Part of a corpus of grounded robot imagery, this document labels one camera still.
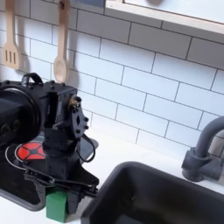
cable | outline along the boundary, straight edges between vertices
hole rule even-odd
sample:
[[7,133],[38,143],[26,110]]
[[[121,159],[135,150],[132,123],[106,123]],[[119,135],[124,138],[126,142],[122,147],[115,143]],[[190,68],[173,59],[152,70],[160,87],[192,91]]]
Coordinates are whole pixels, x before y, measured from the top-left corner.
[[89,139],[89,137],[86,136],[85,134],[83,135],[82,138],[85,139],[87,142],[89,142],[89,143],[93,146],[93,153],[94,153],[94,154],[93,154],[93,156],[92,156],[89,160],[84,159],[84,158],[81,156],[81,154],[80,154],[81,143],[78,143],[78,144],[77,144],[77,153],[78,153],[80,159],[81,159],[84,163],[90,163],[90,162],[92,162],[92,161],[95,159],[95,146],[94,146],[93,142]]

red sticker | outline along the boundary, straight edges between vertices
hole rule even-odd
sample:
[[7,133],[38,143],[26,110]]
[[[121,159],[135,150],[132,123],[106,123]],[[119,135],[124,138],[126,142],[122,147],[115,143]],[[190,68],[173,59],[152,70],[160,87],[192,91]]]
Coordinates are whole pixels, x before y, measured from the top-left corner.
[[21,160],[46,158],[46,155],[43,151],[42,143],[40,142],[30,142],[21,145],[17,149],[17,156]]

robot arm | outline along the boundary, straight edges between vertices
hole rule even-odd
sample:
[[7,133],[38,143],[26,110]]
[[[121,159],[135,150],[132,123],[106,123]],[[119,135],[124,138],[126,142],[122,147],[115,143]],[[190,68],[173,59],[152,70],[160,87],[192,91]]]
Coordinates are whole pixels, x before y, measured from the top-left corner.
[[0,86],[0,150],[5,145],[25,144],[41,130],[45,133],[45,159],[24,161],[24,178],[36,186],[43,204],[49,191],[66,192],[73,214],[86,195],[97,194],[99,179],[81,166],[81,138],[86,138],[88,119],[83,115],[77,89],[53,80],[43,83],[35,73],[21,82],[5,81]]

sink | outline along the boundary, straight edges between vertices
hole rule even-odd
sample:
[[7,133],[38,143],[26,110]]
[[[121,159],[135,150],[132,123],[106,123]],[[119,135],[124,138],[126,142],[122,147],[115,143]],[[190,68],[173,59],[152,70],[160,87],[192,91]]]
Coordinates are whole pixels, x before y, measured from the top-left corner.
[[223,211],[224,195],[128,162],[113,170],[81,224],[223,224]]

cabinet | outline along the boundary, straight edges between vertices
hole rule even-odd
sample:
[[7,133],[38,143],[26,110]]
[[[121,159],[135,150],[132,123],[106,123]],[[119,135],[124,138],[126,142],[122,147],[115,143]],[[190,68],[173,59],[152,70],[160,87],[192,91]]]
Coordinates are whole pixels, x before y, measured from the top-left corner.
[[106,7],[224,34],[223,0],[107,0]]

